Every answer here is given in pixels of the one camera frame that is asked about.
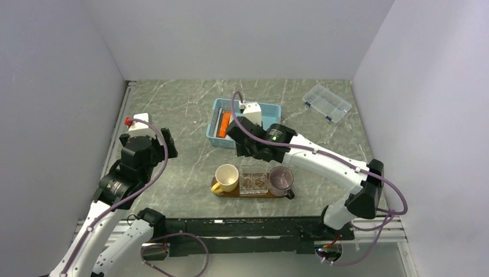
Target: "red cap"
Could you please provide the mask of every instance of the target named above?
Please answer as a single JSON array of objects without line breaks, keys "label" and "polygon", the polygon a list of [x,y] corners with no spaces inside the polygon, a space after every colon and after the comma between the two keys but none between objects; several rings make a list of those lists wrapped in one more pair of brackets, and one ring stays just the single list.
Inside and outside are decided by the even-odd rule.
[{"label": "red cap", "polygon": [[131,127],[131,125],[133,124],[133,121],[130,119],[130,117],[126,117],[126,120],[124,121],[124,124],[126,124],[127,127]]}]

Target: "orange object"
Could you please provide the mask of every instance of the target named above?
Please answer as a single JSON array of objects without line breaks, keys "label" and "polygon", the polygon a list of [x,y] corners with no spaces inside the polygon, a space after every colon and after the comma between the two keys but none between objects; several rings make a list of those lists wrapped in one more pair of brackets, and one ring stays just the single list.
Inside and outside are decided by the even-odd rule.
[{"label": "orange object", "polygon": [[223,119],[221,120],[221,128],[219,129],[219,133],[217,134],[217,137],[220,137],[221,139],[226,137],[226,128],[228,128],[230,120],[231,120],[231,112],[226,111],[223,114]]}]

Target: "white wall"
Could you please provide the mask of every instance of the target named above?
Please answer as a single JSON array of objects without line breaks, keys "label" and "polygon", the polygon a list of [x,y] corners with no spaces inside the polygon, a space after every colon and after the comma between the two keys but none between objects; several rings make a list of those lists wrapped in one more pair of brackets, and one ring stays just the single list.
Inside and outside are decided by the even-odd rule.
[{"label": "white wall", "polygon": [[[489,4],[395,1],[353,88],[420,276],[487,276]],[[389,194],[389,202],[399,207]]]},{"label": "white wall", "polygon": [[351,79],[393,0],[84,0],[126,80]]},{"label": "white wall", "polygon": [[40,276],[88,210],[125,82],[81,0],[2,1],[0,38],[0,276]]}]

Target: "cable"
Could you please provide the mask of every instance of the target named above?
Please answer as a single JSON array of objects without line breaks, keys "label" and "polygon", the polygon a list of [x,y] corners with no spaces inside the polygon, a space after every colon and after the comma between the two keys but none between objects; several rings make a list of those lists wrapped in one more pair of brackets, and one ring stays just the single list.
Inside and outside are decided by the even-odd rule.
[{"label": "cable", "polygon": [[[176,237],[176,236],[179,236],[179,235],[186,235],[188,237],[193,237],[195,238],[198,242],[200,242],[200,244],[204,247],[204,250],[205,250],[205,264],[204,264],[204,267],[202,268],[202,270],[200,270],[200,272],[195,276],[195,277],[199,277],[201,276],[204,271],[207,269],[207,266],[209,265],[209,249],[207,248],[207,246],[205,245],[205,243],[202,241],[201,238],[199,238],[198,236],[194,235],[194,234],[190,234],[190,233],[175,233],[175,234],[169,234],[169,235],[164,235],[162,237],[157,237],[157,238],[153,238],[153,239],[150,239],[148,242],[153,242],[153,241],[158,241],[160,239],[164,239],[164,238],[171,238],[171,237]],[[171,274],[169,274],[168,272],[164,271],[163,269],[153,265],[152,263],[146,261],[144,259],[144,251],[148,248],[151,248],[153,245],[148,245],[146,247],[144,247],[143,249],[141,249],[141,260],[144,264],[146,264],[147,266],[149,267],[152,267],[154,268],[155,270],[161,272],[162,274],[165,274],[167,275],[168,277],[175,277]]]},{"label": "cable", "polygon": [[[265,145],[271,145],[271,146],[276,146],[276,147],[299,148],[299,149],[304,149],[304,150],[311,151],[311,152],[314,152],[315,151],[314,148],[308,147],[308,146],[305,146],[305,145],[289,144],[289,143],[275,143],[275,142],[272,142],[272,141],[266,141],[264,139],[261,139],[261,138],[255,136],[255,135],[251,134],[250,132],[248,132],[248,130],[246,130],[246,128],[241,124],[241,122],[239,122],[239,120],[237,119],[237,116],[236,116],[236,112],[235,112],[235,109],[234,109],[234,101],[236,99],[236,95],[239,96],[240,102],[242,102],[242,103],[245,102],[245,100],[243,99],[243,95],[239,91],[233,92],[233,94],[231,96],[231,115],[232,115],[232,118],[233,118],[234,122],[236,122],[236,125],[239,127],[239,129],[243,133],[245,133],[249,138],[251,138],[252,140],[257,141],[259,143],[263,143]],[[332,158],[332,159],[334,159],[334,160],[336,160],[336,161],[338,161],[338,162],[340,162],[340,163],[348,166],[349,168],[351,168],[353,170],[356,169],[356,166],[354,166],[353,164],[347,162],[346,160],[344,160],[344,159],[342,159],[342,158],[340,158],[340,157],[338,157],[338,156],[336,156],[334,154],[328,153],[328,152],[323,151],[323,150],[318,150],[317,153],[319,153],[319,154],[321,154],[323,156],[327,156],[329,158]],[[373,172],[370,172],[370,171],[367,171],[367,170],[364,170],[364,169],[360,169],[360,172],[363,173],[363,174],[366,174],[368,176],[374,177],[377,180],[380,180],[380,181],[386,183],[387,185],[389,185],[389,187],[391,187],[397,193],[397,195],[399,196],[399,198],[401,199],[401,202],[403,203],[403,210],[400,211],[400,212],[397,212],[395,210],[377,209],[378,211],[387,212],[388,213],[385,216],[384,220],[382,221],[382,224],[380,224],[379,226],[375,226],[372,229],[372,230],[376,230],[376,229],[379,230],[379,232],[377,234],[377,237],[374,239],[374,242],[369,247],[368,251],[366,252],[366,255],[362,256],[362,258],[360,258],[356,262],[348,263],[348,265],[359,263],[360,261],[362,261],[363,259],[365,259],[365,257],[368,256],[368,254],[370,254],[373,246],[378,241],[378,238],[380,236],[380,233],[382,232],[382,228],[386,224],[388,224],[390,221],[392,221],[394,215],[405,215],[408,212],[408,203],[406,201],[406,198],[401,193],[401,191],[399,190],[399,188],[397,188],[392,182],[390,182],[389,180],[387,180],[383,176],[380,176],[380,175],[378,175],[376,173],[373,173]],[[355,227],[355,228],[357,228],[358,230],[370,230],[370,229],[358,228],[358,227],[356,227],[354,225],[352,225],[352,226]]]},{"label": "cable", "polygon": [[334,239],[334,241],[332,243],[330,243],[330,244],[323,245],[323,248],[330,248],[331,246],[333,246],[338,241],[339,238],[340,238],[340,234],[338,233],[336,235],[336,238]]},{"label": "cable", "polygon": [[313,238],[322,238],[322,236],[320,236],[320,235],[315,235],[315,234],[313,234],[313,233],[311,233],[311,232],[307,231],[307,230],[306,230],[304,227],[302,227],[301,225],[296,225],[296,226],[297,226],[297,227],[299,227],[299,228],[300,228],[300,229],[301,229],[301,230],[302,230],[304,233],[306,233],[306,234],[310,235],[310,236],[311,236],[311,237],[313,237]]},{"label": "cable", "polygon": [[132,226],[132,224],[131,224],[131,223],[129,223],[129,218],[130,218],[131,216],[134,216],[134,218],[136,218],[136,219],[137,219],[137,217],[136,217],[136,215],[135,215],[135,214],[130,214],[130,215],[129,215],[129,216],[126,218],[127,225],[129,225],[129,226]]},{"label": "cable", "polygon": [[[163,165],[162,165],[160,171],[158,171],[158,173],[156,173],[156,175],[153,177],[153,179],[151,179],[144,187],[142,187],[141,189],[139,189],[135,193],[127,196],[126,198],[122,199],[121,201],[115,203],[114,205],[110,206],[108,209],[106,209],[104,212],[102,212],[99,216],[97,216],[93,220],[93,222],[87,228],[87,229],[92,229],[92,231],[95,229],[97,223],[99,223],[112,210],[117,209],[121,205],[124,205],[126,202],[128,202],[128,201],[130,201],[130,200],[132,200],[132,199],[134,199],[136,197],[138,197],[141,193],[143,193],[150,186],[152,186],[156,182],[156,180],[158,180],[158,178],[160,178],[160,176],[162,175],[163,171],[165,170],[165,168],[167,167],[167,164],[168,164],[168,146],[167,146],[167,143],[165,142],[165,139],[163,138],[163,135],[161,135],[161,133],[158,132],[158,129],[156,129],[156,127],[154,127],[151,123],[146,122],[144,120],[137,119],[137,118],[129,118],[128,121],[129,122],[140,122],[140,123],[143,123],[143,124],[147,125],[151,130],[153,130],[155,132],[156,137],[159,139],[160,143],[163,144],[163,151],[164,151],[164,157],[165,157],[163,159]],[[72,265],[73,260],[75,259],[76,255],[79,253],[79,251],[81,249],[81,246],[85,242],[85,240],[86,240],[86,238],[87,238],[87,236],[88,236],[89,233],[90,232],[85,229],[85,231],[83,232],[83,235],[80,237],[80,240],[78,241],[78,243],[76,244],[75,248],[73,249],[73,252],[72,252],[71,256],[66,261],[66,264],[63,267],[63,270],[61,271],[61,274],[66,274],[66,271]]]}]

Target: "blue basket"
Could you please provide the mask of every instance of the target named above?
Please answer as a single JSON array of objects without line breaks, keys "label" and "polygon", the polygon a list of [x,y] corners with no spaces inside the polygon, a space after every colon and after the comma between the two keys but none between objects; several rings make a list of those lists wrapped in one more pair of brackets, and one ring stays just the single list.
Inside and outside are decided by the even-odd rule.
[{"label": "blue basket", "polygon": [[[265,130],[270,127],[271,124],[280,123],[280,117],[282,115],[282,108],[275,104],[258,103],[261,108],[261,117],[263,122],[263,128]],[[231,100],[224,98],[217,98],[212,106],[213,115],[212,121],[207,125],[207,132],[205,135],[209,138],[210,144],[217,147],[235,148],[236,144],[234,140],[230,138],[220,138],[214,136],[214,129],[216,128],[217,118],[219,117],[219,109],[222,108],[224,111],[231,111]],[[239,112],[239,101],[234,100],[234,110],[236,111],[236,116],[240,116]]]}]

